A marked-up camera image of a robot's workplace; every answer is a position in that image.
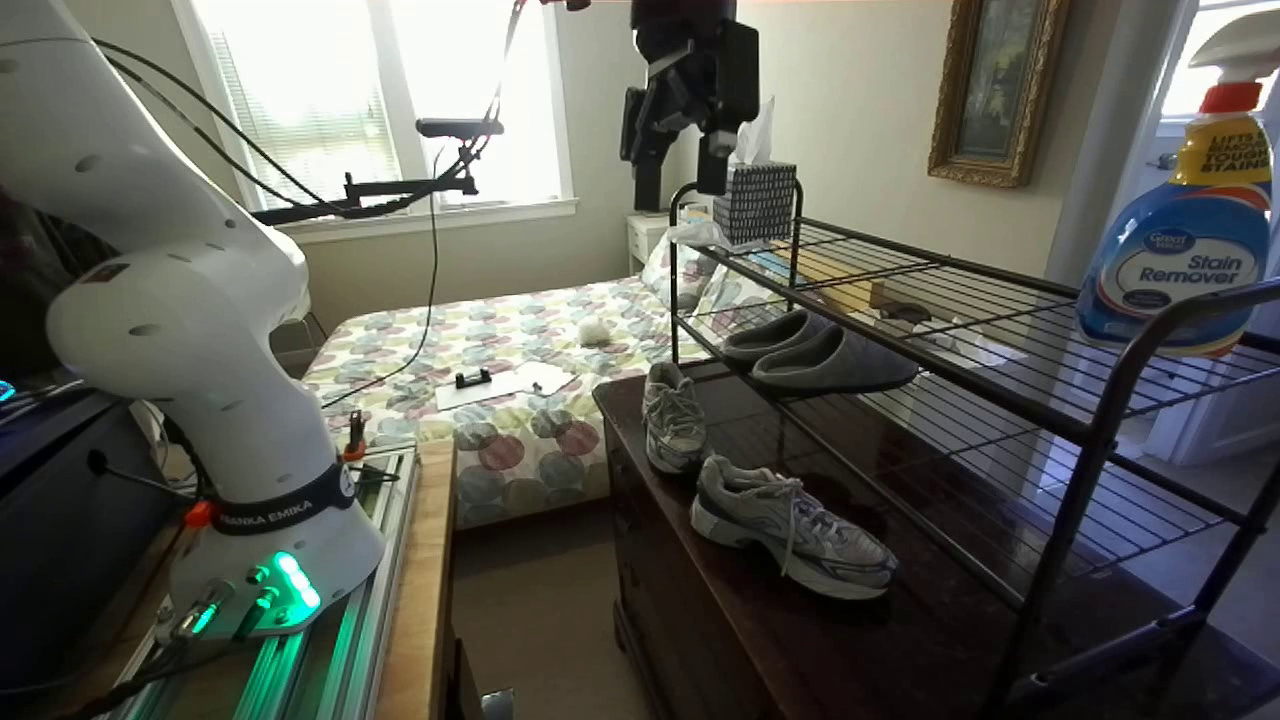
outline wall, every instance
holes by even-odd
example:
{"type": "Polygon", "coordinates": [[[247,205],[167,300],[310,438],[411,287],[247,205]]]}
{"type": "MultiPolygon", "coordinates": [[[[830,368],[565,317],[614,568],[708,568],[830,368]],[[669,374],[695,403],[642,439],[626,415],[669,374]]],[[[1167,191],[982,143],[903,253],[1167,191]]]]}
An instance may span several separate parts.
{"type": "Polygon", "coordinates": [[[947,0],[742,0],[761,27],[778,162],[802,163],[808,215],[934,253],[1045,273],[1115,0],[1073,0],[1032,184],[997,191],[930,178],[947,0]]]}
{"type": "MultiPolygon", "coordinates": [[[[198,82],[171,0],[70,0],[70,8],[91,38],[135,47],[177,76],[198,82]]],[[[632,173],[616,152],[626,89],[643,82],[643,64],[632,52],[627,4],[604,0],[591,11],[565,11],[565,4],[558,4],[558,18],[578,205],[517,225],[439,225],[436,300],[585,285],[626,273],[632,173]]],[[[222,190],[237,191],[234,173],[183,126],[177,126],[160,103],[153,103],[153,118],[222,190]]],[[[360,241],[334,241],[338,231],[291,235],[310,253],[312,310],[326,324],[368,310],[428,300],[433,244],[423,225],[374,225],[360,227],[360,241]]]]}

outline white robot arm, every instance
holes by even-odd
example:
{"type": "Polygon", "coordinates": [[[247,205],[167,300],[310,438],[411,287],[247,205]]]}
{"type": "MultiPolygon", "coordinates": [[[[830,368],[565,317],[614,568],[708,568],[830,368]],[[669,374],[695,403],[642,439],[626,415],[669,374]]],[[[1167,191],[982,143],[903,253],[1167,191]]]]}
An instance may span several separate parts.
{"type": "Polygon", "coordinates": [[[269,348],[310,310],[301,249],[167,143],[61,0],[0,4],[0,191],[121,253],[56,295],[47,340],[101,391],[160,403],[211,479],[177,618],[202,636],[291,634],[364,584],[383,545],[269,348]]]}

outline bed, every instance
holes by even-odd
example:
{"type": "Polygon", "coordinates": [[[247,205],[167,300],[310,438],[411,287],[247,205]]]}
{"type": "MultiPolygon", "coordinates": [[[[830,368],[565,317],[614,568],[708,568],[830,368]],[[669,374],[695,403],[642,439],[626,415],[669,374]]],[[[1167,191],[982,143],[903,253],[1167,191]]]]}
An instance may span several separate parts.
{"type": "MultiPolygon", "coordinates": [[[[452,438],[458,530],[604,502],[591,387],[643,375],[672,355],[665,256],[661,244],[651,264],[626,279],[353,317],[326,340],[305,385],[326,403],[338,444],[353,412],[364,412],[374,448],[452,438]],[[609,346],[589,348],[585,324],[604,327],[609,346]],[[467,395],[458,391],[461,374],[491,379],[467,395]]],[[[778,312],[763,295],[723,293],[694,256],[680,273],[718,336],[778,312]]],[[[680,362],[702,355],[702,346],[680,346],[680,362]]]]}

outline white sneaker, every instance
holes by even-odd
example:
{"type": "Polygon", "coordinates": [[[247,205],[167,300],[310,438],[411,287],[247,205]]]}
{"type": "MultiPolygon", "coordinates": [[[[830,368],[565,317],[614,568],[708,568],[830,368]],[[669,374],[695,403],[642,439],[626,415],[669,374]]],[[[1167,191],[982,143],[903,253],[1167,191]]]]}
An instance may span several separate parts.
{"type": "Polygon", "coordinates": [[[896,573],[896,558],[808,496],[805,479],[723,458],[704,462],[689,526],[729,548],[763,545],[784,577],[832,601],[878,601],[896,573]]]}
{"type": "Polygon", "coordinates": [[[643,458],[669,475],[694,475],[708,453],[708,424],[694,403],[689,385],[694,379],[678,363],[651,363],[643,375],[643,458]]]}

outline shoelace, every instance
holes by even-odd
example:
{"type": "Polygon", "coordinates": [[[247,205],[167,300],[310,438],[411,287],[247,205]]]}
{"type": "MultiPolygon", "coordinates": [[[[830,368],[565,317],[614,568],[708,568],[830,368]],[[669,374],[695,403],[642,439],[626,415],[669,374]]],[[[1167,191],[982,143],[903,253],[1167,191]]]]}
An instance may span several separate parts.
{"type": "Polygon", "coordinates": [[[796,558],[796,537],[808,533],[817,537],[820,548],[844,548],[849,530],[817,502],[805,493],[802,479],[778,475],[788,493],[788,563],[796,558]]]}
{"type": "Polygon", "coordinates": [[[665,403],[694,403],[694,400],[685,400],[689,385],[694,385],[689,375],[661,374],[647,385],[651,385],[651,391],[643,400],[647,403],[643,415],[661,412],[665,403]]]}

